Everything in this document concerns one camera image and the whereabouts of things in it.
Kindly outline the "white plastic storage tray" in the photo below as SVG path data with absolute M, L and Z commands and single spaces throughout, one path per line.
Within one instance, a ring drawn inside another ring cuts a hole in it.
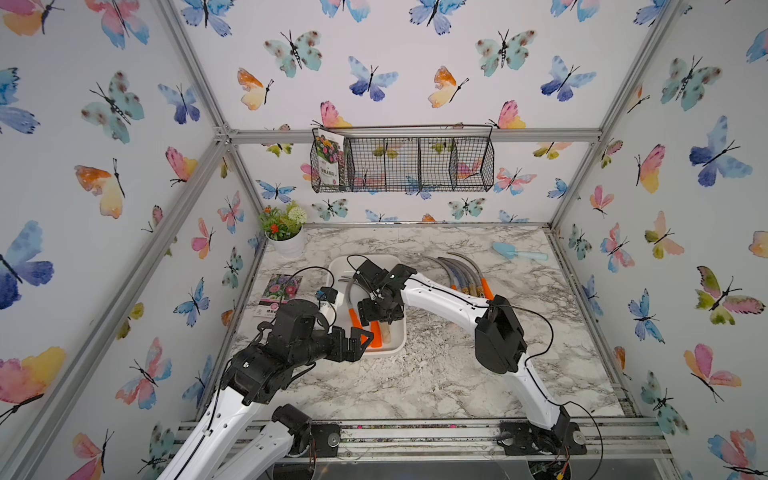
M 328 266 L 334 275 L 333 288 L 337 290 L 338 295 L 333 307 L 324 304 L 321 307 L 321 313 L 326 316 L 329 323 L 334 321 L 335 327 L 343 329 L 347 337 L 351 336 L 353 327 L 361 327 L 362 319 L 360 318 L 359 304 L 366 299 L 375 301 L 371 288 L 353 278 L 356 268 L 364 261 L 365 259 L 360 256 L 352 256 L 349 259 L 346 259 L 345 256 L 339 256 L 333 259 Z M 364 352 L 364 358 L 395 356 L 403 350 L 406 344 L 406 315 L 392 323 L 379 321 L 378 328 L 375 328 L 373 323 L 363 325 L 361 328 L 373 332 L 376 336 L 376 339 Z

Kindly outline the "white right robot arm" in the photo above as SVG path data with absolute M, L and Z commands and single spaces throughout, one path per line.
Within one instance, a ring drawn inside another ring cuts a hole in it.
M 405 307 L 413 307 L 461 327 L 474 338 L 477 362 L 504 379 L 529 424 L 552 436 L 565 435 L 571 417 L 551 398 L 530 364 L 524 329 L 505 297 L 471 296 L 436 283 L 410 266 L 399 263 L 386 270 L 370 259 L 353 268 L 353 278 L 370 289 L 370 297 L 358 306 L 363 325 L 393 323 Z

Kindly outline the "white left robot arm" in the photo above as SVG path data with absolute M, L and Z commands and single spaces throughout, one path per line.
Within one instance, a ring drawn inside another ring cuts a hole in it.
M 214 399 L 162 479 L 255 478 L 289 452 L 303 452 L 310 419 L 284 405 L 256 440 L 225 460 L 252 419 L 300 377 L 297 368 L 308 372 L 320 360 L 356 362 L 375 339 L 362 328 L 330 325 L 317 304 L 301 299 L 281 305 L 265 330 L 265 339 L 253 340 L 232 357 Z

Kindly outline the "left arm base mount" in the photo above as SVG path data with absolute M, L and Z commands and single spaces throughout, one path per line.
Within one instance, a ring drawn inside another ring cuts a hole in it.
M 338 423 L 312 420 L 291 404 L 277 407 L 270 420 L 288 429 L 291 437 L 289 456 L 312 458 L 337 456 L 341 444 L 341 426 Z

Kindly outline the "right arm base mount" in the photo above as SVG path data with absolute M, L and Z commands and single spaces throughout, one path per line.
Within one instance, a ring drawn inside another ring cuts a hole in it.
M 579 426 L 571 421 L 564 407 L 551 429 L 538 427 L 529 421 L 501 422 L 496 443 L 507 456 L 536 454 L 586 455 L 587 446 Z

